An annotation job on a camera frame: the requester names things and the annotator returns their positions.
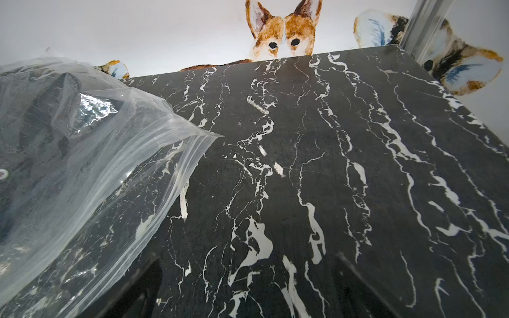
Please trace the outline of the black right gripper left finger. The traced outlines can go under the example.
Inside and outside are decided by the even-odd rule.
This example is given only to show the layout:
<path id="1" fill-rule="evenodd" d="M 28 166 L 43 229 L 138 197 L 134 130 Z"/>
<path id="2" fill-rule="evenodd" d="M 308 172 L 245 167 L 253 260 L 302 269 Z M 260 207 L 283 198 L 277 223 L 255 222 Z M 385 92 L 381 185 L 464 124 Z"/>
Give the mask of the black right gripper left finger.
<path id="1" fill-rule="evenodd" d="M 128 271 L 112 288 L 82 311 L 79 317 L 152 317 L 163 280 L 160 259 L 148 257 Z"/>

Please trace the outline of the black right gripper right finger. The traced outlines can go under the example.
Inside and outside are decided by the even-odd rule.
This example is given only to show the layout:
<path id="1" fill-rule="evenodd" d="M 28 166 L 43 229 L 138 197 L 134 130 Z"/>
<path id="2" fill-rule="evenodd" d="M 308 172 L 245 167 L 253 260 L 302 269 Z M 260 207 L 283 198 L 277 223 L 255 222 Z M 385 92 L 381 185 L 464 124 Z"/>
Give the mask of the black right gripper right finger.
<path id="1" fill-rule="evenodd" d="M 333 273 L 343 317 L 401 317 L 343 253 L 335 254 Z"/>

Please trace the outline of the clear plastic vacuum bag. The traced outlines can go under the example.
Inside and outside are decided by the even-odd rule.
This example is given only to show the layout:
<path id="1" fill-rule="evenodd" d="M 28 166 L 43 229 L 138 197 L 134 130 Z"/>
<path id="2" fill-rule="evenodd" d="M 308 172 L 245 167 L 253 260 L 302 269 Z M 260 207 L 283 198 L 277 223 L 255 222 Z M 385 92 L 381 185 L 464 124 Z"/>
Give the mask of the clear plastic vacuum bag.
<path id="1" fill-rule="evenodd" d="M 1 74 L 15 68 L 101 72 L 40 58 Z M 66 188 L 43 226 L 29 225 L 26 245 L 1 245 L 2 317 L 82 313 L 128 272 L 217 139 L 164 99 L 121 83 L 80 94 L 92 128 L 69 153 Z"/>

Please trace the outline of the dark striped shirt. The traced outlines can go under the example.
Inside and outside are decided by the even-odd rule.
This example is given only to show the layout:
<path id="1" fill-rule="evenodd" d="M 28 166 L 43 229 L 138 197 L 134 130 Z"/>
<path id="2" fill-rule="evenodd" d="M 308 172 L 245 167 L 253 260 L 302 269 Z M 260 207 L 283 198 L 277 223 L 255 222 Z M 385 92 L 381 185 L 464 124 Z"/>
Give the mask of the dark striped shirt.
<path id="1" fill-rule="evenodd" d="M 122 88 L 102 72 L 15 68 L 1 74 L 1 245 L 26 245 L 66 188 L 66 162 L 92 125 L 81 93 Z"/>

